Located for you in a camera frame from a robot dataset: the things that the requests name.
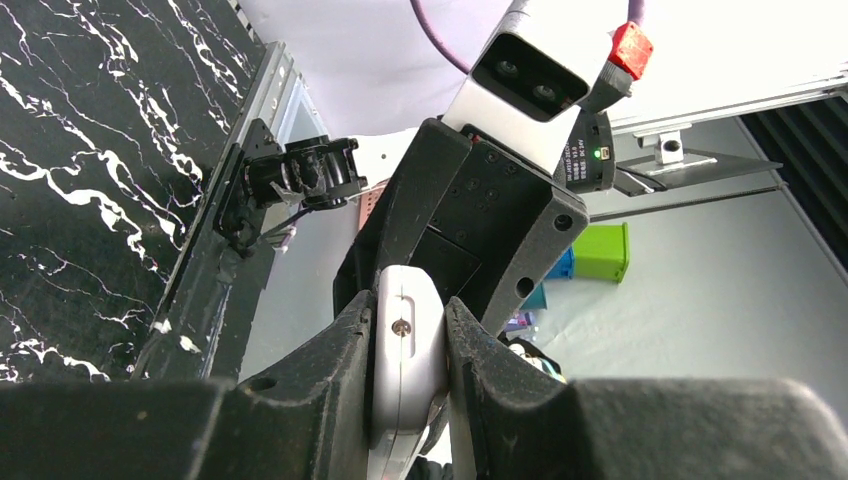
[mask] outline mounting hole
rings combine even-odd
[[[663,143],[663,150],[666,152],[676,152],[680,150],[680,142],[677,140],[669,140]]]
[[[249,384],[247,384],[247,388],[252,392],[262,392],[265,390],[270,390],[277,386],[277,381],[271,377],[261,377],[255,380],[251,380]]]
[[[554,228],[560,232],[568,230],[572,225],[574,225],[574,220],[568,215],[560,215],[554,219]]]
[[[517,293],[521,298],[527,298],[531,293],[533,293],[533,289],[535,287],[536,285],[533,284],[533,280],[524,277],[515,284],[515,293]]]

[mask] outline black bracket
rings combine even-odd
[[[284,151],[265,122],[253,120],[244,146],[230,148],[227,162],[235,166],[224,180],[215,231],[244,258],[260,238],[263,209],[280,202],[300,202],[306,211],[347,205],[366,185],[351,153],[358,147],[355,139],[323,135],[288,143]]]
[[[215,231],[226,238],[240,256],[249,257],[251,247],[261,233],[261,206],[247,188],[245,172],[254,159],[279,155],[282,147],[274,140],[268,126],[260,119],[253,120],[247,129],[244,145],[230,147],[227,162],[235,162],[229,178],[224,179],[224,195],[215,213]]]

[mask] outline green container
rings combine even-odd
[[[627,224],[589,225],[574,242],[574,276],[621,283],[630,263]]]

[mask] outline screw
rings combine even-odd
[[[412,325],[406,320],[398,320],[392,324],[392,332],[399,337],[405,337],[412,333]]]

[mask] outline camera lens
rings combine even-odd
[[[544,100],[546,102],[556,100],[556,93],[554,93],[554,90],[547,85],[537,85],[536,88],[533,89],[533,95],[535,95],[539,100]]]
[[[498,73],[505,77],[515,78],[518,76],[518,67],[506,60],[501,60],[500,62],[498,62],[495,68],[497,69]]]

